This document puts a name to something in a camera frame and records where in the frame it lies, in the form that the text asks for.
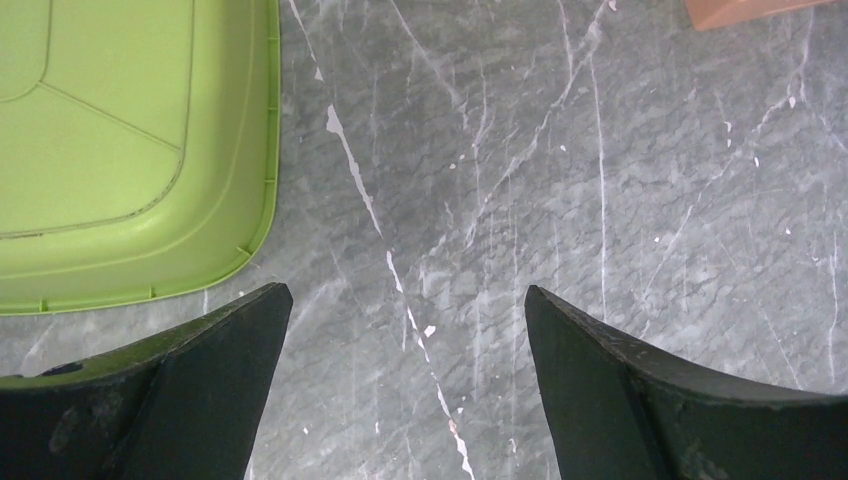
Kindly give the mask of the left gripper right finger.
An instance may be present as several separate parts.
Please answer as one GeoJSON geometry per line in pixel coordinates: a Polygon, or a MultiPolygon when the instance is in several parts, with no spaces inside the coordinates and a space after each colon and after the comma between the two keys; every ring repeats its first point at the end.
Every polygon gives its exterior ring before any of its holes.
{"type": "Polygon", "coordinates": [[[843,479],[847,399],[719,372],[531,286],[524,310],[565,479],[843,479]]]}

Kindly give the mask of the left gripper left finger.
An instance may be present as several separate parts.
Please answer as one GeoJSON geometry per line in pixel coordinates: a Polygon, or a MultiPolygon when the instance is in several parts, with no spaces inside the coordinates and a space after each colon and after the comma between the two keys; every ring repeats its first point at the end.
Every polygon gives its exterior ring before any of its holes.
{"type": "Polygon", "coordinates": [[[293,298],[270,283],[204,316],[1,380],[5,479],[241,479],[293,298]]]}

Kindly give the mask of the green plastic basin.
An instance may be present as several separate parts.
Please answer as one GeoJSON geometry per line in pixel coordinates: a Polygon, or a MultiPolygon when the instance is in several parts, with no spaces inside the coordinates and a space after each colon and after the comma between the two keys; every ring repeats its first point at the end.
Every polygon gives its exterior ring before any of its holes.
{"type": "Polygon", "coordinates": [[[277,198],[275,1],[1,5],[1,311],[208,288],[277,198]]]}

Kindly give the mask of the orange plastic file organizer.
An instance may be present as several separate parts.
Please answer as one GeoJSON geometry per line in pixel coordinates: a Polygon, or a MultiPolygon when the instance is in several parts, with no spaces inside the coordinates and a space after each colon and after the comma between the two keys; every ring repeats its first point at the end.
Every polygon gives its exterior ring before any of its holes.
{"type": "Polygon", "coordinates": [[[684,0],[692,26],[703,32],[837,0],[684,0]]]}

